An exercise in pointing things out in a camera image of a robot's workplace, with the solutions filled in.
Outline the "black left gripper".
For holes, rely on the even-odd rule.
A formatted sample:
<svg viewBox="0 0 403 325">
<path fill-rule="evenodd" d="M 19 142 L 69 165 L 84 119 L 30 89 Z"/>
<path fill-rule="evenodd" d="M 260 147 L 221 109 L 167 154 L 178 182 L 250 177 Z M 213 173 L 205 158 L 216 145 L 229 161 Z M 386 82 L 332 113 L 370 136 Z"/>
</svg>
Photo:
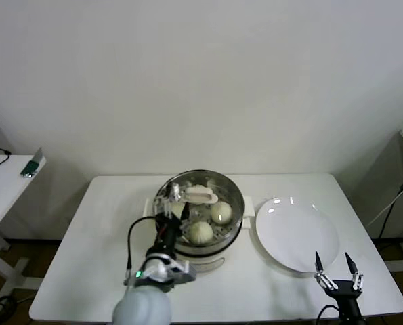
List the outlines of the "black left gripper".
<svg viewBox="0 0 403 325">
<path fill-rule="evenodd" d="M 154 214 L 156 215 L 155 245 L 168 251 L 175 250 L 177 239 L 182 236 L 182 222 L 190 216 L 190 204 L 185 203 L 182 213 L 179 211 L 181 200 L 177 183 L 165 184 L 154 198 Z"/>
</svg>

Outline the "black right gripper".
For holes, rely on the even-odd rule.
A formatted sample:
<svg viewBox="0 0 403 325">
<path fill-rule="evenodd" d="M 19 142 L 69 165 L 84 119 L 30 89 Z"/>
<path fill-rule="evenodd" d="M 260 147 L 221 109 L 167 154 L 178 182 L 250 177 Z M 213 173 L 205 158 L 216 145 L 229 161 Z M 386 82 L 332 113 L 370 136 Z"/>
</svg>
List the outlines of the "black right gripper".
<svg viewBox="0 0 403 325">
<path fill-rule="evenodd" d="M 358 272 L 356 263 L 347 252 L 345 252 L 345 258 L 352 280 L 331 280 L 324 272 L 318 252 L 316 252 L 316 273 L 314 277 L 320 287 L 329 291 L 329 296 L 336 301 L 340 324 L 362 324 L 358 297 L 362 291 L 363 275 Z"/>
</svg>

